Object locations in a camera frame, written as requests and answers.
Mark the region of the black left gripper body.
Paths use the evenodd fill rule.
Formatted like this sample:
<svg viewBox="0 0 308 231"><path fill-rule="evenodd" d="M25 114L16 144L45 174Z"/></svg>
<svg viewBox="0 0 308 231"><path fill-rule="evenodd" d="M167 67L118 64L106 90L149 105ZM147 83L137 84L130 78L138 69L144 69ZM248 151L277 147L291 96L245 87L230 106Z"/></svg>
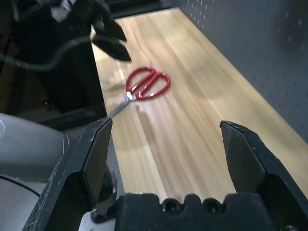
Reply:
<svg viewBox="0 0 308 231"><path fill-rule="evenodd" d="M68 0L69 18L73 19L80 34L90 35L91 27L98 31L109 31L111 14L104 0Z"/></svg>

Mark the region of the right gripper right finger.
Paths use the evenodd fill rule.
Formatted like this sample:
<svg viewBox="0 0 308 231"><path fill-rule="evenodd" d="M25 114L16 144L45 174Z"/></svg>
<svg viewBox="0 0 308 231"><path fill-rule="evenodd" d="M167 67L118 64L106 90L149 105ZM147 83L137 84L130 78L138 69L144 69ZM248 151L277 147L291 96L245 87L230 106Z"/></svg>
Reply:
<svg viewBox="0 0 308 231"><path fill-rule="evenodd" d="M236 192L258 194L278 230L306 231L308 200L279 158L247 127L222 120L220 128Z"/></svg>

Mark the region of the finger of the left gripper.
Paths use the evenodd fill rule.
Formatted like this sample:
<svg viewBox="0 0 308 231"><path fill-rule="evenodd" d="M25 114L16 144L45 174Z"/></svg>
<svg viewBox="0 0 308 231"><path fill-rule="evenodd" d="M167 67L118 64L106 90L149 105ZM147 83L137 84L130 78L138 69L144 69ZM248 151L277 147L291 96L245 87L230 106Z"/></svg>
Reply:
<svg viewBox="0 0 308 231"><path fill-rule="evenodd" d="M103 18L102 16L99 16L94 20L92 25L98 35L127 41L122 27L113 18Z"/></svg>
<svg viewBox="0 0 308 231"><path fill-rule="evenodd" d="M94 36L91 41L94 45L116 60L123 62L132 61L126 47L122 45L116 38Z"/></svg>

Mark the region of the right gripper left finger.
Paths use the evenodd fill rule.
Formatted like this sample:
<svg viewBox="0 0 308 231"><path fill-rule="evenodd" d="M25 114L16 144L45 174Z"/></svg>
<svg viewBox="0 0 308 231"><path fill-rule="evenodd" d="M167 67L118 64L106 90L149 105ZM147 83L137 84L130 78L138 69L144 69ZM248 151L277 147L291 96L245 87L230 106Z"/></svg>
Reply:
<svg viewBox="0 0 308 231"><path fill-rule="evenodd" d="M112 119L90 123L61 155L23 230L77 231L98 203L106 169Z"/></svg>

